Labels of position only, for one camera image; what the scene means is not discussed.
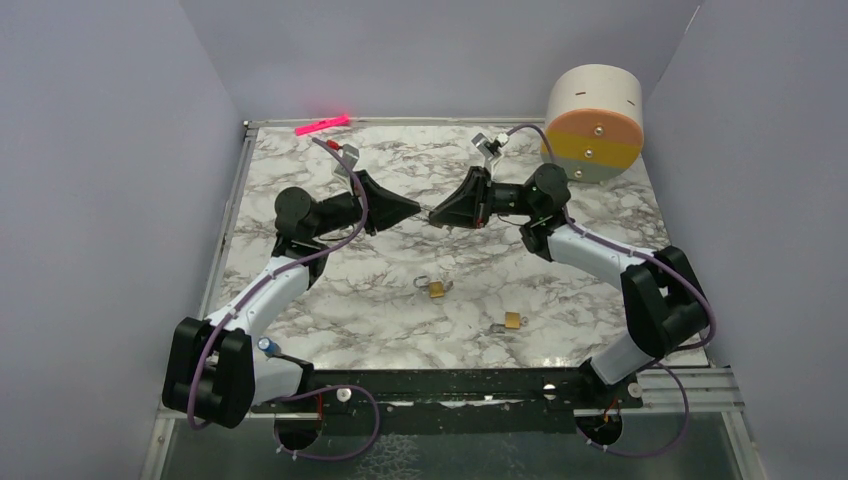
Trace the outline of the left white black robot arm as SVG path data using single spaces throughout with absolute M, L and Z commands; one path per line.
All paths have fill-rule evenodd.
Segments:
M 271 257 L 245 290 L 204 319 L 187 317 L 176 327 L 162 390 L 165 407 L 196 424 L 234 428 L 249 409 L 279 399 L 298 411 L 313 401 L 311 363 L 277 349 L 256 362 L 266 329 L 322 275 L 330 253 L 319 237 L 351 227 L 374 235 L 420 213 L 418 202 L 354 173 L 348 192 L 314 199 L 300 187 L 274 202 L 276 241 Z

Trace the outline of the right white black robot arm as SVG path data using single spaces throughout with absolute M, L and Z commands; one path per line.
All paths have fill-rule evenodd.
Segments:
M 469 169 L 460 186 L 428 216 L 434 226 L 480 229 L 493 215 L 527 217 L 520 228 L 532 254 L 574 267 L 621 292 L 626 331 L 583 365 L 579 398 L 600 407 L 617 384 L 711 329 L 714 314 L 685 253 L 673 246 L 650 251 L 611 240 L 568 214 L 567 176 L 543 164 L 522 184 L 500 183 L 483 167 Z

